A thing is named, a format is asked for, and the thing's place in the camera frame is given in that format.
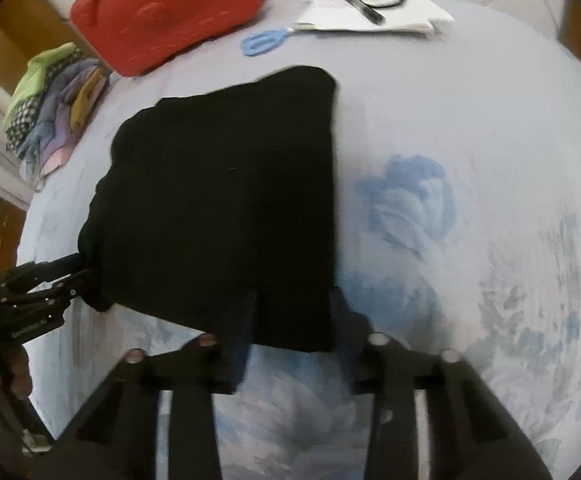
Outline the person's left hand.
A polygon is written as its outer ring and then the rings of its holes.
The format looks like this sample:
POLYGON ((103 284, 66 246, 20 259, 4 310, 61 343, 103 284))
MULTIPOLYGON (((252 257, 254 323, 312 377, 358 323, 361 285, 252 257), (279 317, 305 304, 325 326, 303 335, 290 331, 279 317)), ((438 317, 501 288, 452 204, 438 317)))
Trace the person's left hand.
MULTIPOLYGON (((8 350, 5 353, 5 363, 12 374, 10 392, 19 400, 28 399, 33 389, 28 352, 24 347, 8 350)), ((0 373, 0 388, 3 378, 4 374, 0 373)))

